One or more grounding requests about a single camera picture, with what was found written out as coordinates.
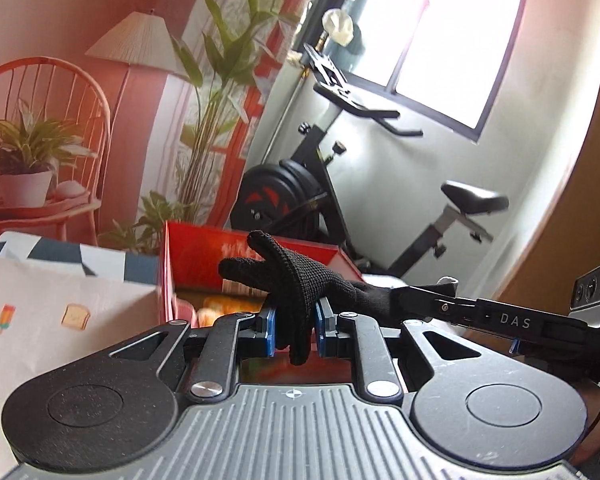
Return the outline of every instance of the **lampshade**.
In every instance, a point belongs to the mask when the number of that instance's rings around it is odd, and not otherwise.
[[[160,16],[132,12],[102,36],[87,56],[176,73],[178,63],[167,25]]]

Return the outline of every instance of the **chair leg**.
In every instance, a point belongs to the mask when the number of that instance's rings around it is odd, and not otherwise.
[[[61,242],[66,241],[66,222],[56,224],[56,238]]]
[[[89,243],[92,246],[97,247],[98,246],[98,232],[96,231],[96,219],[95,219],[94,211],[89,211],[87,213],[87,218],[89,220],[89,235],[90,235]]]

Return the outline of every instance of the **gray ribbed plate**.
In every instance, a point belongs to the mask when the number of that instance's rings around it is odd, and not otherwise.
[[[347,385],[242,385],[224,402],[188,408],[173,433],[157,449],[134,463],[90,475],[61,475],[21,465],[6,480],[495,480],[508,477],[517,480],[584,478],[563,464],[510,476],[464,468],[424,446],[411,432],[400,410],[367,404],[356,398]]]

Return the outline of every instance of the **exercise bike handlebar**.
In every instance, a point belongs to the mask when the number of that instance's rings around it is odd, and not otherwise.
[[[374,120],[392,135],[397,137],[424,136],[422,130],[399,130],[390,124],[387,119],[397,119],[400,117],[398,110],[368,108],[365,105],[355,102],[346,90],[337,86],[325,85],[319,81],[314,85],[314,91],[354,117]]]

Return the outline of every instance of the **chair backrest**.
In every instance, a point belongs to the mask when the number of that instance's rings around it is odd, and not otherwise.
[[[61,168],[58,182],[77,180],[100,199],[100,168],[109,155],[110,111],[96,80],[72,63],[52,57],[27,57],[0,66],[0,119],[18,121],[18,100],[43,119],[72,120],[82,144],[98,154],[79,158],[76,168]]]

